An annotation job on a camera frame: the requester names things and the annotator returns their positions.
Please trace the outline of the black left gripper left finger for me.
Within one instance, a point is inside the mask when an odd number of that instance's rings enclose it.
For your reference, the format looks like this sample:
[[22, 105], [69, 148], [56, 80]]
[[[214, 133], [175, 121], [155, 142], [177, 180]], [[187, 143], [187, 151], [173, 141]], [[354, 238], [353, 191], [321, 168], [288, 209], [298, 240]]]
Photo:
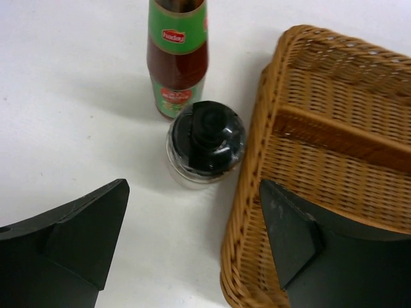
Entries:
[[1, 307], [94, 307], [110, 271], [130, 188], [116, 179], [1, 227]]

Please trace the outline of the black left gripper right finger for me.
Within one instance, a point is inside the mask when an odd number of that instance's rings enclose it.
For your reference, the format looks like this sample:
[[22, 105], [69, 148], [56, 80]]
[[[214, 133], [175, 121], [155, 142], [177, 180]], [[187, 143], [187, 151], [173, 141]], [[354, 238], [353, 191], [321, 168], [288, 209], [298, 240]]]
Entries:
[[346, 218], [278, 183], [259, 186], [291, 307], [409, 307], [410, 236]]

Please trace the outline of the small black-capped glass jar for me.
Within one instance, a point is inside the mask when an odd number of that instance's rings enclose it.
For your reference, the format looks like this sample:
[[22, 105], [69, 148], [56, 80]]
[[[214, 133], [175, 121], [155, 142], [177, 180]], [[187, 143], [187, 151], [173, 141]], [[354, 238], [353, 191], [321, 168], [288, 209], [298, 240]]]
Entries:
[[220, 182], [240, 164], [246, 129], [239, 115], [216, 101], [184, 107], [166, 136], [166, 155], [172, 178], [188, 189]]

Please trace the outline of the red sauce bottle green label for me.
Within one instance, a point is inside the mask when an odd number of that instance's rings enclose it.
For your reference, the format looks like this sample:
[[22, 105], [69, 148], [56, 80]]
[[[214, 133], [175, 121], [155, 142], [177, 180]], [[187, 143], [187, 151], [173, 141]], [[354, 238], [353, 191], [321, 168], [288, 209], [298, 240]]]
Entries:
[[163, 116], [201, 100], [208, 64], [207, 2], [150, 1], [147, 66]]

